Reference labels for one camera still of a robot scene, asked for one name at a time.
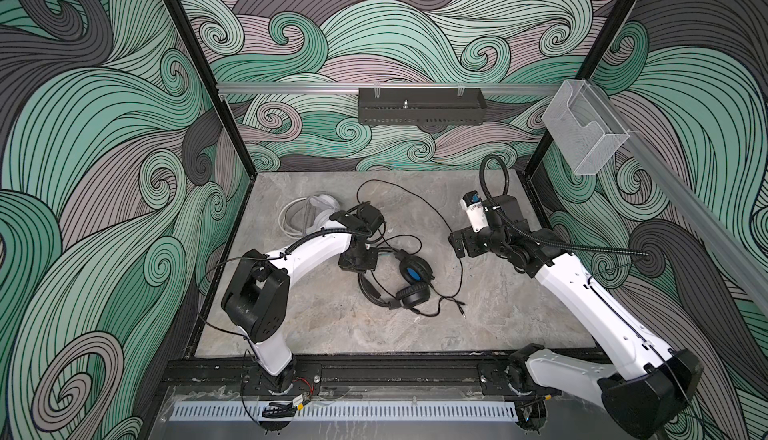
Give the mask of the black gaming headphones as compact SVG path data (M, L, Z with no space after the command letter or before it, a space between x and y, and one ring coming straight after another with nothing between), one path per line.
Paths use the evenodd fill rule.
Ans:
M418 307L430 300L431 284L434 274L426 260L415 254L410 254L402 249L391 247L379 248L378 254L390 253L398 260L400 276L408 283L408 286L383 300L380 292L371 284L364 273L357 275L358 287L363 296L373 305L387 310L406 309L414 313L420 313Z

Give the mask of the white headphones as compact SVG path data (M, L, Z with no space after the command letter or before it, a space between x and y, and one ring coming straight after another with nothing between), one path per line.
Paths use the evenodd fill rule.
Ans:
M299 197L281 209L278 226L288 238L299 239L319 231L339 210L339 201L328 194Z

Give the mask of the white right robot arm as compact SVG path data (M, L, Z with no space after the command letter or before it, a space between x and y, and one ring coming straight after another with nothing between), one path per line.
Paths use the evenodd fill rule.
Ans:
M610 360L600 366L536 347L523 359L524 379L602 407L636 439L648 439L685 410L703 375L700 359L643 326L548 229L466 227L448 236L459 258L492 253L551 292Z

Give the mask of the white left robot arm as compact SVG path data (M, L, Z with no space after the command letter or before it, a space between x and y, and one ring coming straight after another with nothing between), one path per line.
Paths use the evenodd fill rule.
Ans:
M330 221L281 250L252 250L239 260L221 309L244 335L264 372L278 377L293 360L282 331L291 287L348 250L353 240L372 235L369 227L348 228Z

